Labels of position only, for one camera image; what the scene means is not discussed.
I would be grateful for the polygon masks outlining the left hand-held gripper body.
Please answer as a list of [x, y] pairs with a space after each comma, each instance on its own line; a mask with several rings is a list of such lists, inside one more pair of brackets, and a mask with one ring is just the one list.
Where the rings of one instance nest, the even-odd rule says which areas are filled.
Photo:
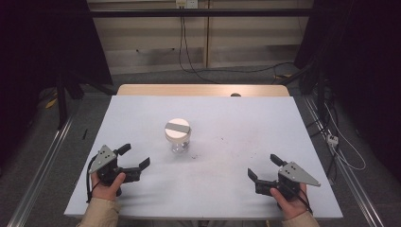
[[106, 185], [111, 185], [119, 173], [124, 172], [126, 178], [124, 183], [138, 182], [140, 180], [141, 168], [123, 168], [117, 163], [117, 158], [122, 155], [117, 154], [117, 149], [111, 150], [103, 145], [97, 155], [90, 162], [88, 174], [96, 173], [100, 181]]

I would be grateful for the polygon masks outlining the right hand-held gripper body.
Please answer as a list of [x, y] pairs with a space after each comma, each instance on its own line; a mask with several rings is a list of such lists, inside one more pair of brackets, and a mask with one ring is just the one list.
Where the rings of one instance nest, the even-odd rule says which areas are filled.
[[271, 196], [270, 190], [276, 188], [286, 200], [290, 200], [299, 194], [301, 183], [321, 186], [314, 177], [295, 162], [274, 161], [274, 163], [279, 166], [278, 179], [275, 181], [266, 181], [254, 176], [256, 194]]

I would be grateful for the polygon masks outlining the clear jar with white lid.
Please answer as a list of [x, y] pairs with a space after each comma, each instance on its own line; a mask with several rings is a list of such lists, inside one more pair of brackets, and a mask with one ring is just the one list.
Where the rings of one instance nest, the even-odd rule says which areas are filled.
[[[174, 118], [169, 120], [168, 122], [190, 127], [189, 122], [182, 118]], [[184, 153], [188, 151], [190, 136], [191, 136], [191, 127], [189, 133], [183, 133], [179, 131], [167, 130], [165, 126], [166, 140], [171, 144], [171, 149], [175, 153]]]

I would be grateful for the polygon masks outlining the grey tape strip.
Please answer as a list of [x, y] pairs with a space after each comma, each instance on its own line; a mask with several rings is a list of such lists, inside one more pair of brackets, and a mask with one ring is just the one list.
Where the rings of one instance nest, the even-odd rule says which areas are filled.
[[179, 124], [170, 123], [170, 122], [168, 122], [166, 124], [166, 129], [167, 130], [172, 130], [172, 131], [179, 131], [179, 132], [183, 132], [183, 133], [189, 133], [190, 132], [190, 127], [189, 126], [179, 125]]

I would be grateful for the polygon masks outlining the person's left hand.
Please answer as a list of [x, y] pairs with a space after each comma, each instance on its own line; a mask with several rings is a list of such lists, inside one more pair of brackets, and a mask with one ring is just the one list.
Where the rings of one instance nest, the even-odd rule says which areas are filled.
[[91, 181], [93, 184], [92, 197], [97, 199], [103, 199], [107, 201], [115, 201], [116, 192], [126, 178], [125, 173], [119, 173], [111, 185], [103, 185], [100, 183], [96, 173], [91, 175]]

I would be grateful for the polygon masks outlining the person's right hand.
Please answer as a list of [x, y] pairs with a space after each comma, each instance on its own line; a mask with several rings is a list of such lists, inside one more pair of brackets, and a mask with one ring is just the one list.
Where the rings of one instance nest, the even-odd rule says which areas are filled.
[[307, 211], [307, 207], [298, 198], [288, 201], [276, 188], [271, 188], [270, 193], [281, 206], [284, 220], [296, 218]]

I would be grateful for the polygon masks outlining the white table board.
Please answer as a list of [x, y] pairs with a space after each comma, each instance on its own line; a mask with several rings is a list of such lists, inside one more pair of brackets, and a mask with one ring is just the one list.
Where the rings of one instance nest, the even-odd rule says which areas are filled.
[[[175, 153], [165, 137], [174, 118], [189, 122], [189, 149]], [[277, 97], [115, 96], [91, 152], [131, 145], [118, 163], [150, 158], [137, 183], [125, 183], [120, 214], [134, 219], [273, 219], [273, 198], [258, 195], [249, 179], [274, 181], [272, 154], [295, 162], [321, 186], [307, 189], [315, 218], [341, 218], [294, 99]]]

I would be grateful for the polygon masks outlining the black metal stand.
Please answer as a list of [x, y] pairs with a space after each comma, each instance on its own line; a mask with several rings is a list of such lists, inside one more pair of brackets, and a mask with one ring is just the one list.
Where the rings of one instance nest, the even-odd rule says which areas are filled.
[[82, 99], [84, 92], [80, 87], [81, 83], [89, 84], [93, 88], [108, 96], [114, 96], [117, 94], [116, 90], [107, 88], [104, 85], [101, 85], [100, 83], [95, 82], [92, 79], [88, 79], [78, 73], [73, 72], [71, 76], [58, 74], [56, 77], [56, 88], [57, 100], [59, 102], [59, 130], [63, 128], [68, 119], [65, 92], [68, 92], [70, 97], [73, 99]]
[[317, 62], [310, 62], [300, 71], [284, 79], [280, 85], [287, 86], [292, 81], [299, 80], [299, 89], [303, 95], [311, 95], [314, 88], [317, 88], [317, 109], [318, 117], [324, 118], [326, 109], [324, 107], [324, 74]]

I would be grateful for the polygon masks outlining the wooden table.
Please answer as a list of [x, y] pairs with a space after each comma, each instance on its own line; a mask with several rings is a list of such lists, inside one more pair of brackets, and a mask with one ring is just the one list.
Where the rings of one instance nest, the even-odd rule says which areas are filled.
[[123, 84], [119, 96], [289, 96], [284, 85]]

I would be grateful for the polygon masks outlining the black curtain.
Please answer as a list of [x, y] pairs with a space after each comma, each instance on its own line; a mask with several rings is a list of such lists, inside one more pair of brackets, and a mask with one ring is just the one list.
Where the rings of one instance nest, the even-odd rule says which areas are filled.
[[89, 12], [88, 0], [0, 0], [0, 166], [59, 77], [73, 96], [80, 83], [113, 82]]
[[295, 58], [324, 74], [375, 157], [401, 183], [401, 0], [313, 0]]

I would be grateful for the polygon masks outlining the black horizontal bar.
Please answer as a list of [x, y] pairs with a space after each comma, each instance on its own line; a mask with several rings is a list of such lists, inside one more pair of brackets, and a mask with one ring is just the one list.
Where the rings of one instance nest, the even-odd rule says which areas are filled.
[[106, 9], [91, 10], [96, 18], [113, 17], [298, 17], [319, 14], [315, 9]]

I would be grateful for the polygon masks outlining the metal floor rail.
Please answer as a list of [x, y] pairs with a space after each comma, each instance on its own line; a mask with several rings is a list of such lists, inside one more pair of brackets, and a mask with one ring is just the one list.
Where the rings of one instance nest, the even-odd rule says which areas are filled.
[[56, 131], [54, 139], [48, 148], [39, 169], [36, 171], [26, 193], [17, 205], [7, 227], [24, 227], [26, 225], [27, 218], [44, 186], [44, 182], [57, 155], [59, 154], [62, 143], [71, 128], [74, 118], [73, 115], [69, 116], [62, 124], [62, 127]]
[[[354, 199], [356, 200], [359, 210], [362, 212], [369, 226], [385, 227], [384, 222], [377, 213], [377, 210], [372, 200], [369, 198], [366, 190], [363, 188], [362, 184], [357, 178], [357, 175], [355, 174], [355, 172], [361, 172], [362, 170], [366, 169], [367, 165], [365, 159], [360, 154], [359, 150], [343, 135], [343, 133], [339, 129], [336, 117], [333, 116], [326, 104], [324, 104], [324, 107], [327, 111], [328, 116], [327, 124], [323, 123], [322, 119], [318, 117], [317, 104], [315, 103], [314, 99], [312, 97], [305, 97], [304, 101], [306, 107], [308, 108], [311, 116], [314, 119], [314, 124], [319, 129], [318, 134], [322, 136], [330, 152], [330, 164], [329, 168], [326, 170], [326, 177], [328, 178], [329, 182], [331, 184], [335, 182], [335, 177], [330, 177], [330, 173], [334, 171], [340, 172], [342, 174], [342, 177], [346, 181]], [[327, 134], [338, 136], [339, 144], [335, 148], [329, 146], [326, 143]], [[340, 149], [340, 146], [342, 144], [346, 144], [352, 149], [352, 152], [355, 153], [362, 162], [362, 166], [356, 166], [346, 159], [344, 153]]]

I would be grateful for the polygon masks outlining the white wall socket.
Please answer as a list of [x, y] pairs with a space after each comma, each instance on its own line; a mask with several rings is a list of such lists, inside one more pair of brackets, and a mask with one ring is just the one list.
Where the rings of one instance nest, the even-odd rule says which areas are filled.
[[197, 9], [199, 7], [198, 0], [175, 0], [177, 9]]

